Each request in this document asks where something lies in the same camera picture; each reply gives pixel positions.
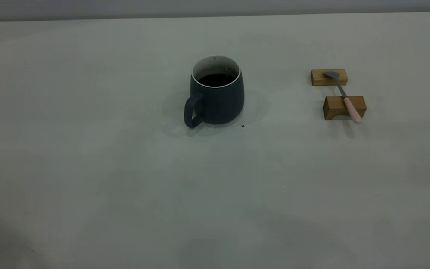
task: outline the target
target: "white table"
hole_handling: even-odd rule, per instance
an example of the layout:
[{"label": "white table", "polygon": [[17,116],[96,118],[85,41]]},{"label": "white table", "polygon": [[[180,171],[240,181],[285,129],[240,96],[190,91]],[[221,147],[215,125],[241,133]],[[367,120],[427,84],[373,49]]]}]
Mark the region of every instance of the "white table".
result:
[{"label": "white table", "polygon": [[[209,55],[244,112],[190,130]],[[361,125],[324,120],[318,68],[346,69]],[[430,268],[430,13],[0,22],[9,264]]]}]

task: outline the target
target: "dark liquid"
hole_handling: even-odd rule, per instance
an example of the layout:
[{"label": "dark liquid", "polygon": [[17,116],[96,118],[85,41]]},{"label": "dark liquid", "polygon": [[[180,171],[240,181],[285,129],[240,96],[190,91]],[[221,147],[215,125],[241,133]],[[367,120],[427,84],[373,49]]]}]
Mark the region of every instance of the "dark liquid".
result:
[{"label": "dark liquid", "polygon": [[220,86],[225,86],[227,84],[230,84],[234,80],[235,78],[232,77],[231,75],[214,74],[214,75],[207,75],[206,77],[199,79],[198,82],[209,87],[220,87]]}]

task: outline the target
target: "spoon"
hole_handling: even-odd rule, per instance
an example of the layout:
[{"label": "spoon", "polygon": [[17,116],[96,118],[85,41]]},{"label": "spoon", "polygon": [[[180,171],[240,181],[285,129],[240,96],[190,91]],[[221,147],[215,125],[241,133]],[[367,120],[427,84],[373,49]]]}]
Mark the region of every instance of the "spoon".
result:
[{"label": "spoon", "polygon": [[356,124],[360,124],[361,123],[361,116],[356,111],[355,106],[353,106],[353,103],[351,102],[351,100],[346,96],[346,93],[343,90],[343,88],[341,87],[341,84],[339,84],[339,80],[338,80],[339,73],[334,72],[334,71],[326,71],[326,72],[324,72],[324,74],[327,75],[328,77],[334,78],[336,80],[336,85],[338,85],[338,89],[341,92],[341,95],[343,96],[343,102],[345,102],[346,108],[348,109],[348,112],[349,112],[349,115],[351,116],[351,119],[353,119],[353,121]]}]

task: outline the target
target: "dark gray mug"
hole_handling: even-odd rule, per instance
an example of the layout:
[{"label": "dark gray mug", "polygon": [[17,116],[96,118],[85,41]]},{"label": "dark gray mug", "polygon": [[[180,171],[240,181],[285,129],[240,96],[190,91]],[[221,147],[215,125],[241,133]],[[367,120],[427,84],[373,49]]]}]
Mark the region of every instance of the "dark gray mug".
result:
[{"label": "dark gray mug", "polygon": [[226,124],[240,114],[243,104],[242,71],[234,60],[210,56],[195,64],[184,110],[186,126],[195,128],[202,121]]}]

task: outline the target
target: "spoon handle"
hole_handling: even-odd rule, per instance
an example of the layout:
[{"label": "spoon handle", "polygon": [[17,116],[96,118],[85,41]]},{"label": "spoon handle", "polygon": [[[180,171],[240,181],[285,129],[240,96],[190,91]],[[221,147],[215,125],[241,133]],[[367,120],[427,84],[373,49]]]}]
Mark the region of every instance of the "spoon handle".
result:
[{"label": "spoon handle", "polygon": [[348,97],[344,97],[343,102],[345,102],[346,108],[348,109],[348,112],[349,112],[349,115],[351,116],[351,119],[353,119],[353,121],[356,124],[360,124],[361,123],[361,116],[356,111],[355,106],[353,106],[353,103],[351,102],[351,100]]}]

